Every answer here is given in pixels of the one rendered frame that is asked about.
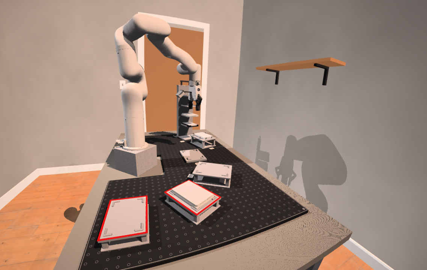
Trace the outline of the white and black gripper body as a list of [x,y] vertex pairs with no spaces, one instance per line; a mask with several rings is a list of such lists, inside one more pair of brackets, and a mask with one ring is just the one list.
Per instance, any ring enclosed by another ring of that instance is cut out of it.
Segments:
[[191,93],[188,93],[188,100],[190,100],[190,101],[196,101],[196,100],[198,100],[198,94],[200,95],[200,97],[202,97],[202,92],[201,92],[201,86],[200,85],[189,84],[188,91],[191,91]]

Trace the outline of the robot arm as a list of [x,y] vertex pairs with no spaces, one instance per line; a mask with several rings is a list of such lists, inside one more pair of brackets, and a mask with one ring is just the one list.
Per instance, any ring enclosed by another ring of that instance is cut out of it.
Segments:
[[148,147],[145,142],[143,107],[148,88],[144,69],[137,62],[133,41],[146,34],[163,56],[179,61],[176,69],[181,75],[189,75],[189,84],[200,85],[201,66],[187,52],[173,44],[168,38],[170,33],[171,28],[166,21],[138,13],[114,34],[119,72],[128,80],[121,91],[125,138],[116,140],[117,144],[124,144],[125,150],[135,151]]

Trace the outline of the beige rectangular nest with red border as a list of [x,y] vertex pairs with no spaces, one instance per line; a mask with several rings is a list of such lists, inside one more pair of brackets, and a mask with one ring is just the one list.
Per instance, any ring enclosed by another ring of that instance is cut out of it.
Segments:
[[149,244],[148,196],[110,200],[97,242],[101,252]]

